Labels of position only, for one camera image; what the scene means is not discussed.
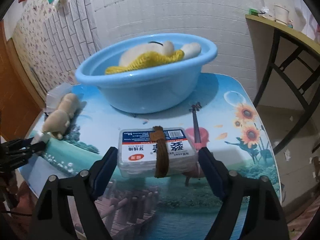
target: product label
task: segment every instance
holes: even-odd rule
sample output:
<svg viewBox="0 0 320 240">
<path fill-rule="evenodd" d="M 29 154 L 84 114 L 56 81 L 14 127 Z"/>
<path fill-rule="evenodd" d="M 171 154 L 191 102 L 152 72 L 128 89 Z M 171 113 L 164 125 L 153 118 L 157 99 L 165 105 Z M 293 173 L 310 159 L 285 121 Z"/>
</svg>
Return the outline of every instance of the product label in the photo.
<svg viewBox="0 0 320 240">
<path fill-rule="evenodd" d="M 122 162 L 156 161 L 157 143 L 150 142 L 149 134 L 154 131 L 123 131 L 121 160 Z M 182 129 L 164 130 L 169 159 L 195 155 Z"/>
</svg>

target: brown rubber band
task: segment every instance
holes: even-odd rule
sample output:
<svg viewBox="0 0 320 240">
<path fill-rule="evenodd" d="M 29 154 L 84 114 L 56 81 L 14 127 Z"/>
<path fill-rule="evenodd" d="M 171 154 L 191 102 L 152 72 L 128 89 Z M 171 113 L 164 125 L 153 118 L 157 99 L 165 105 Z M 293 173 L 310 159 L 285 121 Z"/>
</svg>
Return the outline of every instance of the brown rubber band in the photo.
<svg viewBox="0 0 320 240">
<path fill-rule="evenodd" d="M 169 154 L 165 135 L 161 126 L 154 126 L 155 132 L 150 133 L 150 141 L 157 142 L 156 178 L 164 178 L 169 170 Z"/>
</svg>

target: stuffed toy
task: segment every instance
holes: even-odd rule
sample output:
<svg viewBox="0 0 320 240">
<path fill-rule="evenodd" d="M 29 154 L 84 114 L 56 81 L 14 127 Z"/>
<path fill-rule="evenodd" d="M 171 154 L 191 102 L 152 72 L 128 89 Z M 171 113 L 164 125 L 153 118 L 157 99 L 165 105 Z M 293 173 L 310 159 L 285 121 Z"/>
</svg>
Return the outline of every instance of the stuffed toy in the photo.
<svg viewBox="0 0 320 240">
<path fill-rule="evenodd" d="M 80 101 L 76 94 L 69 93 L 66 94 L 61 103 L 58 106 L 59 110 L 65 111 L 69 118 L 72 119 L 75 115 L 76 110 L 80 107 Z"/>
<path fill-rule="evenodd" d="M 121 55 L 119 66 L 108 67 L 105 70 L 105 74 L 109 75 L 169 64 L 196 57 L 200 52 L 201 46 L 196 42 L 185 44 L 181 49 L 175 51 L 171 41 L 165 41 L 163 44 L 151 41 L 137 45 L 124 52 Z"/>
<path fill-rule="evenodd" d="M 57 109 L 45 120 L 42 132 L 50 132 L 51 137 L 61 140 L 69 125 L 69 115 L 65 111 Z"/>
<path fill-rule="evenodd" d="M 80 107 L 80 101 L 76 94 L 66 94 L 58 108 L 45 120 L 42 126 L 43 133 L 51 133 L 53 138 L 61 140 L 70 125 L 70 119 L 74 117 Z"/>
</svg>

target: barcode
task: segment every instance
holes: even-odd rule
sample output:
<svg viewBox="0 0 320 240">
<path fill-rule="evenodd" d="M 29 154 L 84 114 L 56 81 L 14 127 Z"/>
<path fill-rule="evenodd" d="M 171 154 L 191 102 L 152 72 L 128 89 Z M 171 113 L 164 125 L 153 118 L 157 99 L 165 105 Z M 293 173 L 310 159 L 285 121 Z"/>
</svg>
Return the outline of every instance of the barcode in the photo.
<svg viewBox="0 0 320 240">
<path fill-rule="evenodd" d="M 181 130 L 168 131 L 169 137 L 183 137 Z"/>
</svg>

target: white brick wall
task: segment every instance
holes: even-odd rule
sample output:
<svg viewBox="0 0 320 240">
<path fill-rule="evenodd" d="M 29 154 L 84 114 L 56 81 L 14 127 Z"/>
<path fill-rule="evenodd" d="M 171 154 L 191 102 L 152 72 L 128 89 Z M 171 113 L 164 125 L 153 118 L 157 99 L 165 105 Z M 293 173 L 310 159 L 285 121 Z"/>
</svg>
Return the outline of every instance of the white brick wall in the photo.
<svg viewBox="0 0 320 240">
<path fill-rule="evenodd" d="M 60 1 L 57 12 L 43 22 L 43 32 L 59 74 L 75 70 L 101 49 L 90 0 Z"/>
<path fill-rule="evenodd" d="M 180 32 L 214 41 L 219 55 L 204 72 L 223 73 L 241 82 L 254 98 L 256 64 L 247 22 L 249 8 L 285 5 L 298 22 L 293 0 L 91 0 L 102 47 L 134 36 Z"/>
</svg>

